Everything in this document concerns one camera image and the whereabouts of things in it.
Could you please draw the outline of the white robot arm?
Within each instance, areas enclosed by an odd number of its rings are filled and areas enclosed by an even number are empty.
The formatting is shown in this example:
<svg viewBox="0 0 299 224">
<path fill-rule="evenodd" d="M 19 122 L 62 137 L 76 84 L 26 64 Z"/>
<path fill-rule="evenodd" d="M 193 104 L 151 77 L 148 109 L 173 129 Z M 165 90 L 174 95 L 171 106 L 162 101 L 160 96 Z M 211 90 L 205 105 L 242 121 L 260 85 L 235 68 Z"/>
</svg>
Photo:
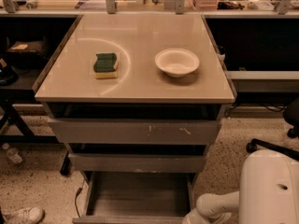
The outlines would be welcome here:
<svg viewBox="0 0 299 224">
<path fill-rule="evenodd" d="M 299 161 L 269 149 L 250 154 L 238 191 L 201 195 L 182 224 L 299 224 Z"/>
</svg>

